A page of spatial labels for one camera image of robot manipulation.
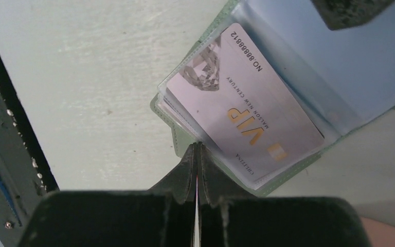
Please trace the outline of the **white printed credit card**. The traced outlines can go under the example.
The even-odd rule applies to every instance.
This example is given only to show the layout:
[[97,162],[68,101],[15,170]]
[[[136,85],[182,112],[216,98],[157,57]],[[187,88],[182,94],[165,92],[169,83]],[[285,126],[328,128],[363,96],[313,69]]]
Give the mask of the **white printed credit card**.
[[166,84],[246,183],[317,150],[324,137],[238,23]]

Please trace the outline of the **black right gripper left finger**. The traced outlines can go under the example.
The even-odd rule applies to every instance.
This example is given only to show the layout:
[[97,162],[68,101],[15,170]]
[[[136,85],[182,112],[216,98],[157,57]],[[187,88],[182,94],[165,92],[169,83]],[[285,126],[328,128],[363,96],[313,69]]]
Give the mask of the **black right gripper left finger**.
[[195,206],[198,144],[188,146],[180,162],[148,192],[157,206]]

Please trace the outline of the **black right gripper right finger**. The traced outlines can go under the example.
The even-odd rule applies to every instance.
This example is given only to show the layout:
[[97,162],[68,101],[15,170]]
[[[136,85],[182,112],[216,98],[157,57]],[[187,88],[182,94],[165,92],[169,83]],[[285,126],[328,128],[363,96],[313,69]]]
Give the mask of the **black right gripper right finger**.
[[256,196],[236,183],[210,157],[202,143],[197,143],[197,194],[199,207],[215,208],[225,198],[255,198]]

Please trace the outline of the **green leather card holder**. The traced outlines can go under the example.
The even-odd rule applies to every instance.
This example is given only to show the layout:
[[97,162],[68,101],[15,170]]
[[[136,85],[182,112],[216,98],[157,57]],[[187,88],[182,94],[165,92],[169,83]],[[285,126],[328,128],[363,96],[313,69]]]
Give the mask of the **green leather card holder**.
[[395,1],[228,1],[150,106],[265,195],[395,106]]

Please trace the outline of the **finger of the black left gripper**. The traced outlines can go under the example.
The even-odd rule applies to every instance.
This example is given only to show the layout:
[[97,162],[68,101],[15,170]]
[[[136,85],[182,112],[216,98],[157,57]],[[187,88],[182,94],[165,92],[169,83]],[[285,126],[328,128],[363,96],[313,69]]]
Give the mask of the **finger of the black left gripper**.
[[330,30],[362,26],[390,7],[395,0],[311,0]]

